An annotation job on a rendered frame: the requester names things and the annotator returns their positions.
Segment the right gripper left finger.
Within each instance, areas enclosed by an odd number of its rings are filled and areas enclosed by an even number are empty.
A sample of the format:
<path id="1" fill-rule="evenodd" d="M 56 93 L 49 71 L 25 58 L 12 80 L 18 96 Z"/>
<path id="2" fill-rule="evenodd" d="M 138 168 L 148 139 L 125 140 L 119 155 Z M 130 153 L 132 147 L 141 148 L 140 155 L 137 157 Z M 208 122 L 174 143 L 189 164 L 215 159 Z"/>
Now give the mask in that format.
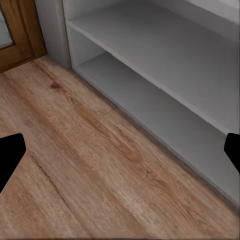
<path id="1" fill-rule="evenodd" d="M 26 152 L 21 133 L 0 138 L 0 193 Z"/>

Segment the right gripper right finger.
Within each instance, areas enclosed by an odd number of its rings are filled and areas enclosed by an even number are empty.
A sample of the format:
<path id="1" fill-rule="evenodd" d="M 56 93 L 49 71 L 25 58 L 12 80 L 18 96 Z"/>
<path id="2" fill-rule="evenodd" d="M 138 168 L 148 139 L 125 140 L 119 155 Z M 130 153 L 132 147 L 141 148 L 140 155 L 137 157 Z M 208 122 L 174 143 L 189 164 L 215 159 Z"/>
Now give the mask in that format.
<path id="1" fill-rule="evenodd" d="M 240 135 L 235 133 L 228 133 L 224 151 L 240 173 Z"/>

